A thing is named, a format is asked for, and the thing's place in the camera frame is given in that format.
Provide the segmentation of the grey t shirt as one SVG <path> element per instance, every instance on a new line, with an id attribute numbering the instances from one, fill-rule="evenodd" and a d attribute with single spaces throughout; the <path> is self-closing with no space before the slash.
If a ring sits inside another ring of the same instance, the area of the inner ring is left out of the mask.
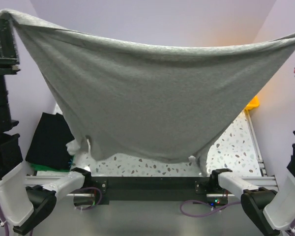
<path id="1" fill-rule="evenodd" d="M 81 150 L 163 163 L 210 147 L 295 51 L 295 33 L 222 47 L 159 46 L 95 36 L 0 10 L 38 66 Z"/>

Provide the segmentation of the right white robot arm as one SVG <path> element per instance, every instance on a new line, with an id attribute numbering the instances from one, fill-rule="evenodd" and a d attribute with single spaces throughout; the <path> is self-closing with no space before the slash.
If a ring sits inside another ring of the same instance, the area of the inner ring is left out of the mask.
<path id="1" fill-rule="evenodd" d="M 224 189 L 240 199 L 245 214 L 265 236 L 286 232 L 295 236 L 295 144 L 287 165 L 287 178 L 278 191 L 251 185 L 229 169 L 212 171 L 209 187 L 214 193 Z"/>

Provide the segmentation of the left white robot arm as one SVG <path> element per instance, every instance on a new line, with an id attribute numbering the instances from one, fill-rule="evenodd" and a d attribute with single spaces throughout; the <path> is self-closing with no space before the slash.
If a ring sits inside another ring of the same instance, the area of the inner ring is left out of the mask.
<path id="1" fill-rule="evenodd" d="M 32 234 L 33 228 L 46 219 L 57 201 L 79 190 L 91 190 L 91 173 L 74 168 L 64 177 L 45 185 L 26 187 L 19 134 L 7 132 L 18 125 L 11 118 L 5 76 L 19 72 L 19 57 L 12 23 L 0 18 L 0 225 L 20 234 Z"/>

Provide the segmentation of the yellow plastic bin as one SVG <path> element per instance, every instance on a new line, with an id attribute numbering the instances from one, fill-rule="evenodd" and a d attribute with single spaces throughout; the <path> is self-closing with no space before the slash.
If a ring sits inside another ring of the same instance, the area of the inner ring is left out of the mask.
<path id="1" fill-rule="evenodd" d="M 254 96 L 254 98 L 246 105 L 245 110 L 253 110 L 257 107 L 259 107 L 260 102 L 257 96 Z"/>

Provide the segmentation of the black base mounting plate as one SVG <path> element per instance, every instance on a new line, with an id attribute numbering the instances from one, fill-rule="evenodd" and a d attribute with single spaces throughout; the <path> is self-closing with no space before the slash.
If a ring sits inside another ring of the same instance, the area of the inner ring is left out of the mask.
<path id="1" fill-rule="evenodd" d="M 201 201 L 210 207 L 229 203 L 227 191 L 207 177 L 92 177 L 75 191 L 88 194 L 96 204 L 111 201 Z"/>

